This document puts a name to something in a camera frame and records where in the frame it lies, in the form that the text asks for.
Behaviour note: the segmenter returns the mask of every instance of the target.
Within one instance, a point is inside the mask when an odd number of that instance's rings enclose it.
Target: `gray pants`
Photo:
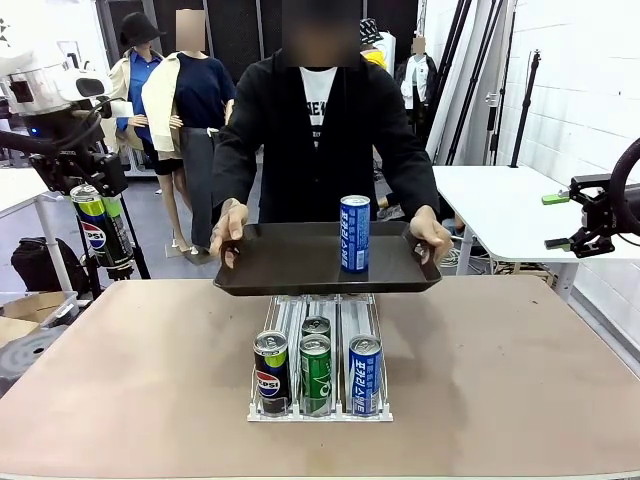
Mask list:
[[[191,242],[196,247],[211,245],[213,209],[214,139],[204,128],[182,128],[180,148],[187,175],[187,190],[193,207]]]

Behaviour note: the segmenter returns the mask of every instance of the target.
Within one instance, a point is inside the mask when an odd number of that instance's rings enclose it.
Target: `hand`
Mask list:
[[[426,205],[421,207],[411,220],[411,233],[414,237],[425,240],[429,245],[435,247],[433,260],[436,265],[440,265],[442,259],[453,247],[449,231],[438,223],[435,212]],[[427,260],[429,260],[428,256],[423,259],[423,263],[426,263]]]
[[[149,120],[147,120],[147,117],[144,115],[136,115],[134,117],[130,117],[127,123],[132,127],[146,127],[149,125]]]
[[[229,240],[240,240],[242,238],[242,229],[249,220],[249,209],[246,205],[243,205],[235,198],[230,198],[222,205],[222,215],[218,224],[213,228],[213,235],[211,236],[211,248],[212,255],[220,256],[220,248],[222,248],[223,242]],[[233,261],[235,255],[231,252],[227,252],[223,261],[231,268],[233,268]]]
[[[182,120],[180,120],[180,117],[177,115],[171,115],[171,117],[169,118],[169,127],[175,129],[178,128],[182,128],[183,124],[182,124]]]

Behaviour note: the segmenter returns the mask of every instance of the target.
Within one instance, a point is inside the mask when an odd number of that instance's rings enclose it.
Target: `black bag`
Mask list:
[[[69,274],[71,286],[82,295],[89,291],[89,277],[69,245],[60,240],[60,253]],[[11,256],[11,265],[22,277],[27,291],[59,292],[62,290],[44,237],[23,238]]]

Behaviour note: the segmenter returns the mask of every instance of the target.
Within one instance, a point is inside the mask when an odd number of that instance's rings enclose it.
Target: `white table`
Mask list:
[[[71,292],[73,288],[62,260],[60,247],[58,247],[58,242],[51,230],[51,225],[44,209],[45,201],[56,201],[43,195],[48,191],[38,173],[31,168],[0,169],[0,218],[35,204],[60,286],[63,291]]]
[[[458,275],[467,273],[474,236],[495,260],[560,264],[556,292],[565,300],[581,262],[640,260],[640,248],[618,237],[613,238],[615,252],[588,259],[547,250],[545,240],[569,238],[581,227],[582,206],[543,205],[543,196],[568,187],[531,168],[441,166],[434,171],[440,194],[467,226]],[[634,235],[626,238],[640,243]]]

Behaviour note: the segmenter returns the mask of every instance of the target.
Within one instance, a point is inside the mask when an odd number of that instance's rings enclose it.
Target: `black tray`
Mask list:
[[[423,292],[442,276],[432,259],[421,265],[418,243],[406,223],[373,222],[369,270],[350,274],[340,266],[339,223],[247,225],[242,240],[223,245],[222,259],[237,257],[233,269],[223,260],[215,285],[240,297]]]

